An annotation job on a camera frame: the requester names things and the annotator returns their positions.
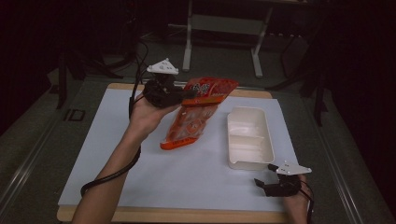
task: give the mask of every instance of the table leg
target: table leg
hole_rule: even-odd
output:
[[[251,57],[253,60],[254,73],[255,73],[256,77],[258,77],[258,78],[262,77],[262,67],[260,66],[260,59],[259,59],[260,47],[262,46],[262,41],[264,40],[265,32],[267,30],[272,11],[273,11],[272,7],[268,8],[267,15],[265,17],[265,21],[262,22],[262,29],[259,34],[259,41],[257,42],[256,48],[251,50]]]
[[[187,44],[184,50],[183,71],[190,71],[191,61],[191,20],[192,20],[192,0],[189,0],[189,17],[187,18]]]

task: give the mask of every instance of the white container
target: white container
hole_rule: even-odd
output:
[[[229,165],[238,170],[263,170],[274,161],[265,113],[237,106],[227,117]]]

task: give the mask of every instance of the hand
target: hand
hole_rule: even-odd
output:
[[[141,133],[146,138],[160,124],[161,119],[168,113],[176,110],[179,105],[173,105],[166,108],[158,108],[149,103],[143,94],[136,97],[134,109],[131,115],[131,122],[128,129],[135,133]]]
[[[299,177],[301,181],[306,183],[305,175],[299,175]],[[302,190],[308,194],[309,197],[312,197],[311,191],[305,183],[302,183]],[[283,204],[289,214],[291,223],[307,223],[308,202],[309,200],[300,191],[296,195],[283,198]]]

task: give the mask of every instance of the white triangular marker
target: white triangular marker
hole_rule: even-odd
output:
[[[150,73],[164,73],[164,74],[171,74],[171,75],[177,75],[178,74],[178,69],[175,68],[169,62],[169,59],[165,59],[162,62],[156,63],[154,65],[150,65],[148,67],[148,71]]]
[[[311,173],[312,170],[311,168],[285,161],[285,164],[279,166],[276,172],[281,175],[301,175]]]

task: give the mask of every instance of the human arm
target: human arm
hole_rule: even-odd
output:
[[[299,175],[299,177],[302,183],[306,183],[305,175]],[[303,184],[302,190],[309,196],[311,195],[309,188],[305,184]],[[283,204],[289,215],[290,223],[292,224],[307,223],[308,202],[309,200],[300,191],[296,195],[283,198]]]
[[[130,163],[142,142],[157,128],[161,119],[177,108],[178,105],[159,109],[145,98],[138,100],[134,104],[124,135],[96,179],[112,175]],[[127,174],[87,190],[78,204],[73,223],[110,223]]]

